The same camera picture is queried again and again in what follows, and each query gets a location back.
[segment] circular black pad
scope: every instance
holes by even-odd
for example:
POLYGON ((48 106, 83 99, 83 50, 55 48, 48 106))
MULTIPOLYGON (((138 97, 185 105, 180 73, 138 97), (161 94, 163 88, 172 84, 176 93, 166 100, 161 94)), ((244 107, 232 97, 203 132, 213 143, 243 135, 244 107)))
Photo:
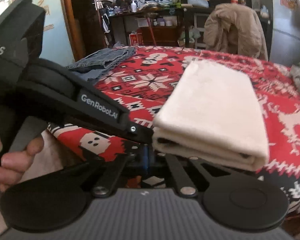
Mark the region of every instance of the circular black pad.
POLYGON ((51 231, 73 222, 87 205, 82 189, 68 179, 29 180, 8 189, 0 210, 8 226, 27 232, 51 231))
POLYGON ((202 204, 217 222, 249 232, 276 228, 288 210, 282 190, 241 174, 213 178, 202 204))

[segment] beige jacket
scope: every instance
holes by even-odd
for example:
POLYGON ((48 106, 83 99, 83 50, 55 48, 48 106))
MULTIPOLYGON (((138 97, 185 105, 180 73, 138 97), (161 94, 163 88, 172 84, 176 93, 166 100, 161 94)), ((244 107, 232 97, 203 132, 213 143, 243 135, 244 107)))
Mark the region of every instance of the beige jacket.
POLYGON ((258 15, 245 5, 217 5, 206 21, 203 40, 208 50, 268 60, 258 15))

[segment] gray ribbed surface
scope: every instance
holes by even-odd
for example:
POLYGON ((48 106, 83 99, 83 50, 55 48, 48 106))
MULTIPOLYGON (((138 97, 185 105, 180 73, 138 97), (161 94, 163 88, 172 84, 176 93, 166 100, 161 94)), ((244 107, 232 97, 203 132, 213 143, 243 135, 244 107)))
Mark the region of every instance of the gray ribbed surface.
POLYGON ((172 189, 119 189, 115 196, 94 200, 72 225, 50 233, 10 229, 0 240, 288 240, 277 228, 266 233, 239 233, 216 224, 194 200, 172 189))

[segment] blue part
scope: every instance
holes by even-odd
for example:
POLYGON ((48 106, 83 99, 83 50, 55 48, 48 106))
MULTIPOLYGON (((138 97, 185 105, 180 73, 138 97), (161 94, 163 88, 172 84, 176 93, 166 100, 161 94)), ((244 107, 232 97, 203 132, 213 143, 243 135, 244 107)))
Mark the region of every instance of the blue part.
POLYGON ((143 169, 145 170, 146 174, 148 173, 149 169, 149 147, 147 145, 143 146, 143 169))

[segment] red patterned blanket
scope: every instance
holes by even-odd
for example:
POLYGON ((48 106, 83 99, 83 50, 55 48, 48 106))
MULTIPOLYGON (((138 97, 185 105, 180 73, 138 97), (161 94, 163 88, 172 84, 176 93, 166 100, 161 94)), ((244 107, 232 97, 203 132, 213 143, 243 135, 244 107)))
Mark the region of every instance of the red patterned blanket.
MULTIPOLYGON (((213 60, 250 77, 262 108, 270 149, 269 164, 257 176, 287 194, 290 218, 300 216, 300 94, 289 77, 290 69, 199 49, 149 46, 136 47, 136 51, 133 57, 103 76, 96 88, 127 107, 131 120, 147 127, 151 127, 153 117, 193 60, 213 60)), ((137 148, 133 142, 70 124, 51 125, 49 129, 83 159, 100 154, 111 161, 115 153, 133 152, 137 148)))

